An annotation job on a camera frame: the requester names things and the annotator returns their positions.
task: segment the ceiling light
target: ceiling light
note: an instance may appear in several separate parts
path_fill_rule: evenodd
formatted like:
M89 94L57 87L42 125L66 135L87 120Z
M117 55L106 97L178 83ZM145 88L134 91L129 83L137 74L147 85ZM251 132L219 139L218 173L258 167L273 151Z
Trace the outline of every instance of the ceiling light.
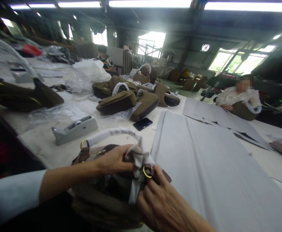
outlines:
M282 12L282 3L208 2L205 10Z
M278 39L279 37L280 37L280 35L276 35L276 36L274 36L273 39Z
M189 8L191 0L125 0L109 1L110 7L121 8Z
M59 2L61 8L100 8L100 2Z
M10 7L11 7L13 10L29 10L29 9L30 9L30 7L27 6L26 4L10 5Z
M54 4L29 4L31 8L56 8Z

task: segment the white sleeve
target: white sleeve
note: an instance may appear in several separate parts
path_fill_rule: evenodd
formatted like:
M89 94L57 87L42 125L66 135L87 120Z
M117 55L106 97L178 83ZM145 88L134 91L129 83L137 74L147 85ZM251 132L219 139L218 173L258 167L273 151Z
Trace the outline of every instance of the white sleeve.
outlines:
M0 179L0 225L39 205L45 172L34 171Z

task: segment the window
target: window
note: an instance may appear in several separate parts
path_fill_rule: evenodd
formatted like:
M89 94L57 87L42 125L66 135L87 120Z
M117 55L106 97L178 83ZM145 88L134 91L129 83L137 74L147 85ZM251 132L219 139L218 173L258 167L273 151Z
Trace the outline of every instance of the window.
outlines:
M68 24L68 26L69 26L69 39L70 40L73 40L73 34L72 34L72 30L71 30L71 27L70 27L70 24Z
M139 55L149 55L152 57L159 58L161 55L160 51L155 51L154 50L158 48L162 48L164 39L166 37L166 33L162 32L148 32L145 35L141 35L138 38L138 49L137 49L137 54Z
M209 44L204 44L201 48L202 52L207 52L209 50Z
M58 22L58 26L59 26L59 28L60 28L61 35L63 36L64 39L67 39L67 37L64 35L63 30L61 29L61 23L60 23L60 21L57 21L57 22Z
M10 21L8 19L5 19L5 18L1 18L1 20L6 25L6 28L9 30L9 32L12 35L23 35L21 33L21 30L19 29L17 23Z
M92 32L92 41L94 44L107 46L108 38L107 38L106 29L104 30L103 33L97 33L96 35Z
M261 52L272 52L275 50L275 46L269 45L265 48L256 49ZM209 70L215 71L215 72L221 72L225 66L228 64L228 62L231 60L233 55L235 54L237 50L224 50L222 48L219 49L218 53L216 54L216 57L212 61L212 64L209 67ZM239 52L236 57L233 59L233 61L228 66L227 70L229 70L229 73L236 73L236 74L250 74L250 72L257 67L259 64L261 64L268 55L264 54L256 54L251 53L248 58L245 61L241 60L241 56L243 55L243 52Z

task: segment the cardboard sheet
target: cardboard sheet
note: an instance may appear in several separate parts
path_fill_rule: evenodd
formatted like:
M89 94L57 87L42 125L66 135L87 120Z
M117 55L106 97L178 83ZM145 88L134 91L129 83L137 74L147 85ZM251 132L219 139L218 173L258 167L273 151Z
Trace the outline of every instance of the cardboard sheet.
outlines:
M257 145L257 142L260 144L260 147L273 150L247 120L233 115L230 112L226 112L216 105L210 105L202 101L188 98L182 114L198 121L201 121L200 118L203 118L204 123L211 125L214 123L214 125L218 124L219 126L228 128L233 132L236 131L237 135L241 136L241 138L246 141L255 145Z
M162 112L151 154L217 231L282 231L282 190L231 131Z

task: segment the smartphone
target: smartphone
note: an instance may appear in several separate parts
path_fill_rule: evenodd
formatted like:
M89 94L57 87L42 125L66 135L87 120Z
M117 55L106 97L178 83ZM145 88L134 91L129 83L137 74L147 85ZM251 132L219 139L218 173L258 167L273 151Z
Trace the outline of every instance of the smartphone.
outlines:
M148 127L150 124L152 124L153 122L151 120L149 120L148 118L143 118L142 120L136 122L133 124L133 126L138 130L141 131L143 130L145 127Z

